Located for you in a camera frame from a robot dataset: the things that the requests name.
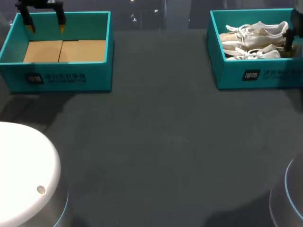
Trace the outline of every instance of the white cylindrical robot base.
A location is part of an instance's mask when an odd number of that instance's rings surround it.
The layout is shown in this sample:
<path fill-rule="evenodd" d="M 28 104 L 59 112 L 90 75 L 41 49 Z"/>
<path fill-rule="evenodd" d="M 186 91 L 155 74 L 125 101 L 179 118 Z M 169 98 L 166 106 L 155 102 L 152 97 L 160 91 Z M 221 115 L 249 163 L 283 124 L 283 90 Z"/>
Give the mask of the white cylindrical robot base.
<path fill-rule="evenodd" d="M 60 158 L 39 131 L 0 122 L 0 226 L 70 227 Z"/>

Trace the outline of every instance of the teal box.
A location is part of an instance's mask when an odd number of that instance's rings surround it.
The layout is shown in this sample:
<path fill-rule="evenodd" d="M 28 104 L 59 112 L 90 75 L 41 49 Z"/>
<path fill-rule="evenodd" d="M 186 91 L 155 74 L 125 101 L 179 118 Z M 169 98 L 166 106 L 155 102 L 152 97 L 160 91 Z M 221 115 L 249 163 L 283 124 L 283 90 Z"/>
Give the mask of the teal box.
<path fill-rule="evenodd" d="M 262 21 L 279 24 L 287 21 L 290 28 L 292 9 L 215 10 L 210 12 L 206 44 L 218 89 L 303 87 L 303 60 L 292 58 L 226 60 L 219 34 L 226 25 L 240 27 Z M 302 44 L 297 38 L 294 44 Z"/>
<path fill-rule="evenodd" d="M 110 12 L 66 12 L 61 34 L 56 13 L 31 13 L 31 33 L 17 13 L 0 52 L 0 74 L 11 92 L 109 91 L 114 40 Z M 29 41 L 106 40 L 104 61 L 23 63 Z"/>

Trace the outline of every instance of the black label on box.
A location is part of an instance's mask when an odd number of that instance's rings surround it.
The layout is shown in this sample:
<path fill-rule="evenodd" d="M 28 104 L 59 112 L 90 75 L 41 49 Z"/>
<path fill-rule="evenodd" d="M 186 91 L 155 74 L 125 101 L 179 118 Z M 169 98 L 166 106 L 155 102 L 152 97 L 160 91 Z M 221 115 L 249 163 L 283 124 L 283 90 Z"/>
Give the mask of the black label on box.
<path fill-rule="evenodd" d="M 257 80 L 260 70 L 245 70 L 242 81 Z"/>
<path fill-rule="evenodd" d="M 44 84 L 40 73 L 26 73 L 25 78 L 29 84 Z"/>

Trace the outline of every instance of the shoelace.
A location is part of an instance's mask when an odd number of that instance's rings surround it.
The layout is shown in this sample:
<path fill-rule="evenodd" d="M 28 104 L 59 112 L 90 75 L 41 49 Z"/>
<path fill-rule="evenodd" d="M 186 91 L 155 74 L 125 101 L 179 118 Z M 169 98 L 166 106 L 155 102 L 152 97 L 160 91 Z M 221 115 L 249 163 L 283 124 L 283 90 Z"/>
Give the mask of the shoelace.
<path fill-rule="evenodd" d="M 252 35 L 252 33 L 248 32 L 246 30 L 247 27 L 249 27 L 250 25 L 242 25 L 241 27 L 231 27 L 229 25 L 226 25 L 225 27 L 227 28 L 227 30 L 229 30 L 230 32 L 234 32 L 235 36 L 237 38 L 241 38 L 241 45 L 240 48 L 242 47 L 243 41 L 246 38 L 246 36 L 248 35 Z"/>
<path fill-rule="evenodd" d="M 241 56 L 237 56 L 236 59 L 260 59 L 260 58 L 265 58 L 264 54 L 260 52 L 261 49 L 254 49 L 250 51 L 244 51 L 238 47 L 235 48 L 237 52 L 242 54 Z"/>

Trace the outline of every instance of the white sneaker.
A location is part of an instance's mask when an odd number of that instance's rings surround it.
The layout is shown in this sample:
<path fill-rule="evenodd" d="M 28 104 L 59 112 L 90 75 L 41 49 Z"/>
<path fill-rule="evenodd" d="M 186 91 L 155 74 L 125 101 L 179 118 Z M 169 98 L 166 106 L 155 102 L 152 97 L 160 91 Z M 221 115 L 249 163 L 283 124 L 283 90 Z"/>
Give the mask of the white sneaker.
<path fill-rule="evenodd" d="M 280 52 L 284 51 L 283 47 L 277 47 L 272 44 L 263 49 L 254 49 L 247 52 L 238 47 L 235 50 L 241 55 L 228 58 L 227 60 L 281 58 Z"/>
<path fill-rule="evenodd" d="M 269 44 L 282 46 L 285 42 L 283 33 L 288 29 L 288 23 L 283 21 L 278 25 L 265 25 L 260 21 L 253 25 L 242 25 L 241 27 L 226 25 L 226 28 L 230 32 L 220 34 L 224 53 L 237 56 L 239 52 L 235 50 L 236 47 L 248 51 L 261 49 Z"/>

